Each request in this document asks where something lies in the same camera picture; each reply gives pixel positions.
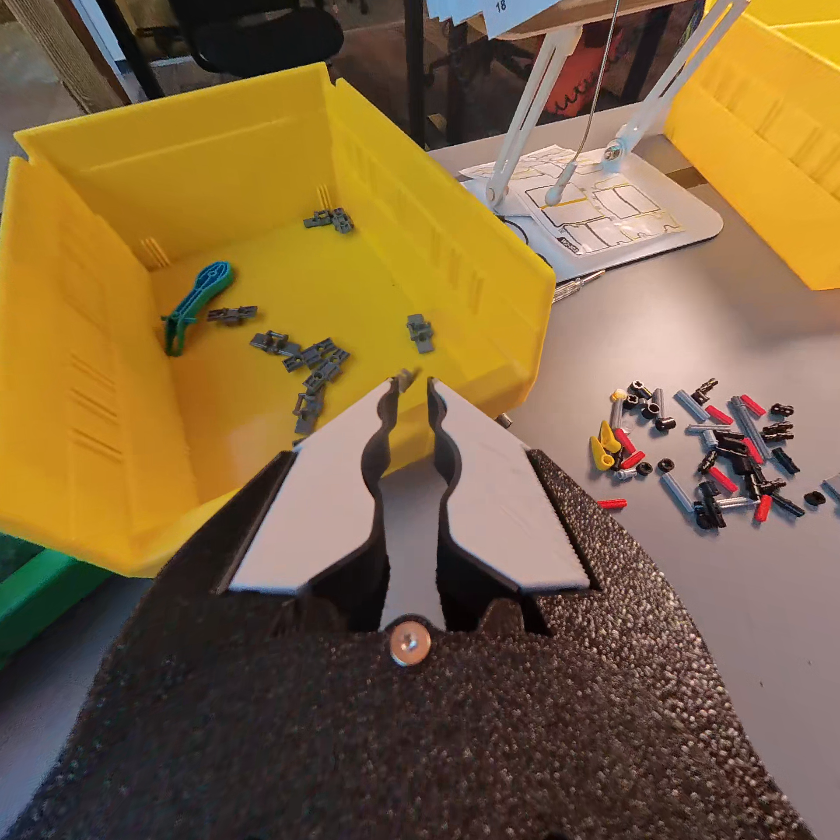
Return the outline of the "open instruction booklet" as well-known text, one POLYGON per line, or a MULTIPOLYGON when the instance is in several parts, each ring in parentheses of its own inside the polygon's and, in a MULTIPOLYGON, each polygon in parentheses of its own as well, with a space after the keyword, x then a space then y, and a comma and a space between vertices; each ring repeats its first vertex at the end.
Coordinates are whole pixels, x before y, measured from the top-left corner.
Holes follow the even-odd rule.
POLYGON ((430 18, 449 20, 454 25, 480 16, 489 37, 511 31, 558 1, 426 1, 430 18))

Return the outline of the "green plastic storage bin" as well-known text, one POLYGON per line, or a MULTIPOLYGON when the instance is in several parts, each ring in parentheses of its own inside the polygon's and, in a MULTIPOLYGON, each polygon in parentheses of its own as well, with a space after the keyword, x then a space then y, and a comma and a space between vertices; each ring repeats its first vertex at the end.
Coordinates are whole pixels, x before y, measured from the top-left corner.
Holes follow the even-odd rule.
POLYGON ((1 666, 112 573, 1 535, 1 666))

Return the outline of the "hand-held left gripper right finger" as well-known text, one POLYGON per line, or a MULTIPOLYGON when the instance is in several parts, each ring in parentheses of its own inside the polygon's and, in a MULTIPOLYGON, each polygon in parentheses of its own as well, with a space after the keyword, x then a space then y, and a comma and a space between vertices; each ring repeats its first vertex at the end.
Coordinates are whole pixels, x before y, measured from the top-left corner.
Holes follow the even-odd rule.
POLYGON ((442 546, 518 594, 590 588, 528 447, 437 378, 427 381, 442 546))

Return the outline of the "green bent tool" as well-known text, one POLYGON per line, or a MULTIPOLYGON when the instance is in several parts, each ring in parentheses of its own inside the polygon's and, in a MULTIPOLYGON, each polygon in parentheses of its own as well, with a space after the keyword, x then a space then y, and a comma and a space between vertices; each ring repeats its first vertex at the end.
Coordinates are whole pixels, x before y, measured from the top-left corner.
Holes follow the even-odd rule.
POLYGON ((192 288, 173 311, 162 316, 164 325, 164 351, 170 357, 182 355, 187 328, 197 323, 205 306, 227 289, 235 279, 235 271, 226 260, 217 260, 202 268, 192 288))

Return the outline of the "grey desk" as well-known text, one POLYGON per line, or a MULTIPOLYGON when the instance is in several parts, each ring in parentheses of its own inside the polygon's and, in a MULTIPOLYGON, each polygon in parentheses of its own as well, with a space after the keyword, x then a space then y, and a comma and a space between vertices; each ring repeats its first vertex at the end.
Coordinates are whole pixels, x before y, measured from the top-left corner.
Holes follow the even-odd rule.
MULTIPOLYGON (((556 305, 540 373, 512 430, 593 497, 611 497, 581 439, 614 387, 673 394, 710 377, 713 402, 794 406, 800 501, 838 472, 838 290, 807 289, 711 185, 724 227, 706 243, 606 273, 556 305)), ((838 507, 697 530, 657 481, 615 515, 678 592, 774 779, 817 838, 838 838, 838 507)), ((103 656, 148 579, 111 578, 2 671, 2 833, 67 740, 103 656)))

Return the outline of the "yellow plastic storage bin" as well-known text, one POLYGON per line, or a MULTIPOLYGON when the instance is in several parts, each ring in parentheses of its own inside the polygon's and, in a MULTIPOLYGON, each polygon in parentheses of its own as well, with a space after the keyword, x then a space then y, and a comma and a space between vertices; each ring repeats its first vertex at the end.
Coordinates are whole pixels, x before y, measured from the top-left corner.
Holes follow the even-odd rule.
POLYGON ((554 271, 323 64, 17 135, 2 212, 2 532, 151 578, 299 439, 307 371, 350 353, 316 430, 402 368, 491 417, 539 371, 554 271), (305 228, 342 207, 349 234, 305 228), (217 260, 234 282, 164 349, 217 260), (239 324, 217 308, 256 307, 239 324), (434 329, 420 354, 408 316, 434 329))
POLYGON ((816 291, 839 288, 839 2, 751 2, 674 99, 671 143, 816 291))

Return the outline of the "grey track links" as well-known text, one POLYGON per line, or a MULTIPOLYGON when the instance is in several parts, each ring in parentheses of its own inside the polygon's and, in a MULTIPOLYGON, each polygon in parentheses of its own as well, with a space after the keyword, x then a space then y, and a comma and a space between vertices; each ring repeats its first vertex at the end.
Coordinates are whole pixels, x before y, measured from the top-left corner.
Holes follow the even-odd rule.
MULTIPOLYGON (((347 235, 354 230, 354 223, 347 212, 341 207, 319 209, 303 220, 305 228, 326 227, 331 225, 338 233, 347 235)), ((213 284, 221 288, 222 281, 232 277, 229 264, 221 260, 202 269, 197 277, 195 286, 209 288, 213 284)), ((207 320, 239 324, 254 317, 256 307, 250 308, 217 308, 208 313, 207 320)), ((420 354, 434 351, 434 329, 430 321, 421 313, 407 317, 406 328, 409 339, 416 345, 420 354)), ((332 339, 322 339, 306 348, 291 342, 281 333, 267 331, 258 333, 250 342, 252 347, 267 354, 282 357, 287 372, 294 372, 306 368, 310 371, 304 380, 303 391, 297 395, 297 402, 292 414, 297 418, 295 434, 300 438, 313 433, 324 408, 324 393, 328 384, 334 382, 342 373, 342 365, 350 357, 350 353, 340 348, 332 339)))

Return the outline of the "beige book stand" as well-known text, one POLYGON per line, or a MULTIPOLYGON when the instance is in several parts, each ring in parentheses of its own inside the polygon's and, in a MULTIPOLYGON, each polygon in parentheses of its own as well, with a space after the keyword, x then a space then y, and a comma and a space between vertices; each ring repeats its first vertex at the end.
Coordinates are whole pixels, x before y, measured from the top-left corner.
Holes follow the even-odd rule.
MULTIPOLYGON (((662 77, 648 93, 633 120, 618 131, 605 147, 602 156, 604 172, 618 172, 637 143, 651 128, 660 113, 667 109, 676 94, 700 67, 721 38, 749 7, 749 1, 714 2, 701 19, 697 30, 678 50, 662 77)), ((578 45, 583 26, 609 18, 605 52, 595 89, 601 89, 606 58, 613 39, 613 30, 620 12, 620 2, 558 2, 527 22, 499 36, 529 37, 544 35, 526 88, 497 155, 492 175, 486 184, 485 201, 497 209, 506 194, 512 174, 522 156, 524 145, 537 125, 553 85, 565 61, 578 45)))

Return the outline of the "small clear-handled screwdriver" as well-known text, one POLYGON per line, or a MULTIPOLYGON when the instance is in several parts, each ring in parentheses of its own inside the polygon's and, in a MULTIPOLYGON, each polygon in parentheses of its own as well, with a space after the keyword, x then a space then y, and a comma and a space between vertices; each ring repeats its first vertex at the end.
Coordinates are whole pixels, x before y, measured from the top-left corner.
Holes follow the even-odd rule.
POLYGON ((560 281, 553 292, 552 305, 555 305, 580 291, 596 279, 599 279, 606 273, 605 269, 600 269, 585 276, 579 276, 569 280, 560 281))

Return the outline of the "background black office chair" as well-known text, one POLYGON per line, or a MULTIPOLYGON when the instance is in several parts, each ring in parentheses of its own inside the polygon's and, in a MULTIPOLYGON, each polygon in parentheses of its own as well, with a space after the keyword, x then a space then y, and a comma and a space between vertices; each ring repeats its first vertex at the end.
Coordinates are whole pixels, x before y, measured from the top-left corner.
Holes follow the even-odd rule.
POLYGON ((343 29, 324 2, 170 1, 195 63, 236 78, 258 77, 329 61, 343 29))

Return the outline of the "pile of small building pieces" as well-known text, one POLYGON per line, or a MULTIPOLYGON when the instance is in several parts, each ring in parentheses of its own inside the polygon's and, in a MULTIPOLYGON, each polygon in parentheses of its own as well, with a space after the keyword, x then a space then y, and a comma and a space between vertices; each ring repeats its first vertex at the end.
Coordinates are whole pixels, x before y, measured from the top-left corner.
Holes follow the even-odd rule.
POLYGON ((662 387, 631 381, 610 395, 609 412, 589 438, 592 467, 616 485, 656 478, 681 515, 714 532, 728 517, 750 515, 756 525, 777 511, 798 520, 825 502, 819 491, 803 503, 787 495, 800 467, 785 444, 794 437, 793 407, 764 409, 749 395, 735 395, 724 409, 710 402, 715 377, 670 400, 662 387))

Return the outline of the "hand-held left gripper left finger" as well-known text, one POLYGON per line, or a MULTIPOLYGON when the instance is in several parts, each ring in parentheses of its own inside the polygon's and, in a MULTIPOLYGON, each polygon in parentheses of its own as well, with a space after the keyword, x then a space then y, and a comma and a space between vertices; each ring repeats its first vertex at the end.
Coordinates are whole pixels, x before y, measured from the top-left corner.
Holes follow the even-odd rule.
POLYGON ((297 595, 374 537, 399 399, 385 380, 294 448, 229 591, 297 595))

